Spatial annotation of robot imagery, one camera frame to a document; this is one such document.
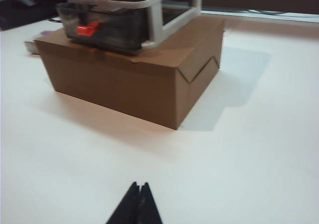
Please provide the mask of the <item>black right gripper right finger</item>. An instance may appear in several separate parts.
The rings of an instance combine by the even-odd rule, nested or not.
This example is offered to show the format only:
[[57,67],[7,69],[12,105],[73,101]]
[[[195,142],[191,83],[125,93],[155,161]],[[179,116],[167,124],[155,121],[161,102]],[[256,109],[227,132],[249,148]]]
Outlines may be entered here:
[[146,182],[140,191],[139,223],[162,224],[162,220],[153,198],[149,184]]

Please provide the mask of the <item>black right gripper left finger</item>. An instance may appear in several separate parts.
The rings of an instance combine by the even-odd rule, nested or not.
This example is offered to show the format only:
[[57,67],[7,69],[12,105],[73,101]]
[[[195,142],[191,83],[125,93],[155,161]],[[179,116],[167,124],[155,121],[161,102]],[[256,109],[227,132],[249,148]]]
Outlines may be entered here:
[[139,185],[133,182],[106,223],[133,224],[136,218],[139,193]]

